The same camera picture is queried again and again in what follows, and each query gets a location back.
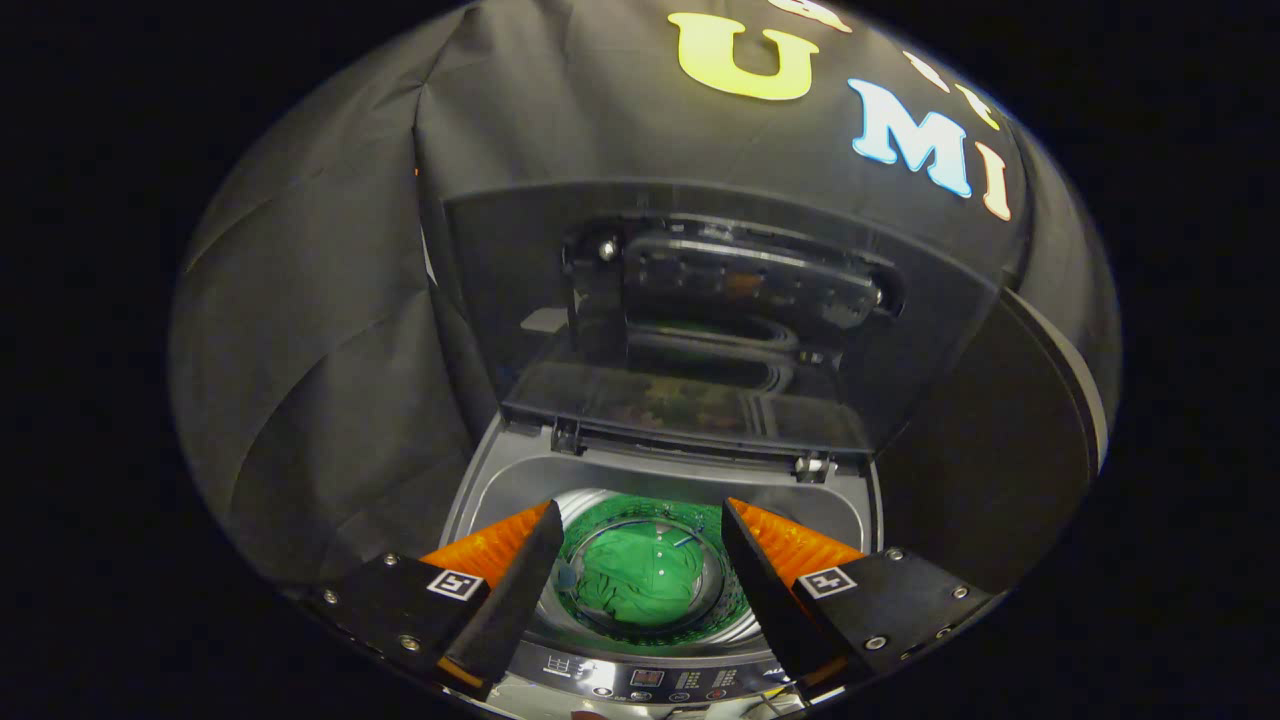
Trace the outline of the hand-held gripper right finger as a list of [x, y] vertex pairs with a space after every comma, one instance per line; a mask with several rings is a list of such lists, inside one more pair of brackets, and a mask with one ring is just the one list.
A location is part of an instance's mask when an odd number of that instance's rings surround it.
[[867, 553], [740, 498], [721, 529], [771, 652], [799, 691], [858, 688], [925, 657], [1000, 600], [919, 553]]

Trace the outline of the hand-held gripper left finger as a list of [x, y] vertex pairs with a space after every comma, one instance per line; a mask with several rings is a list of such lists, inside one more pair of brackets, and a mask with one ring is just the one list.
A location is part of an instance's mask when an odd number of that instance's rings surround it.
[[506, 676], [564, 542], [548, 500], [421, 557], [384, 552], [311, 585], [305, 610], [424, 685], [484, 701]]

